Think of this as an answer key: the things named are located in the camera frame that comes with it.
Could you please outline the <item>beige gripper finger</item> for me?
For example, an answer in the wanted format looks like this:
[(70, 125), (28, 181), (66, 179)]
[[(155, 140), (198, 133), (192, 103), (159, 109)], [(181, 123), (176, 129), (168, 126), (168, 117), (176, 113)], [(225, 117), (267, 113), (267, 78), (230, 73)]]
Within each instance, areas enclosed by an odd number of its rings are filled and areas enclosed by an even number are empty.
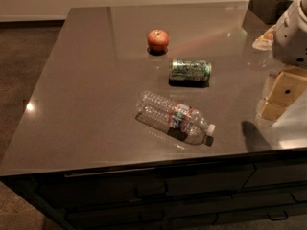
[(281, 70), (270, 73), (259, 102), (259, 116), (277, 121), (307, 90), (307, 70)]
[(253, 43), (252, 47), (256, 50), (268, 51), (272, 48), (273, 33), (275, 26), (268, 28), (262, 35), (260, 35)]

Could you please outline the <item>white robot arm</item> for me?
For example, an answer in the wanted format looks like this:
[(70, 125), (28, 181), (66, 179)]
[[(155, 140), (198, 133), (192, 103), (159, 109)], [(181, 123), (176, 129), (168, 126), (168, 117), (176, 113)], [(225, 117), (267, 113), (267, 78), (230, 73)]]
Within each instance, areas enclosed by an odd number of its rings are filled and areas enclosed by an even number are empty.
[(252, 47), (272, 50), (273, 57), (286, 65), (270, 74), (257, 107), (261, 118), (275, 122), (307, 89), (307, 0), (294, 0)]

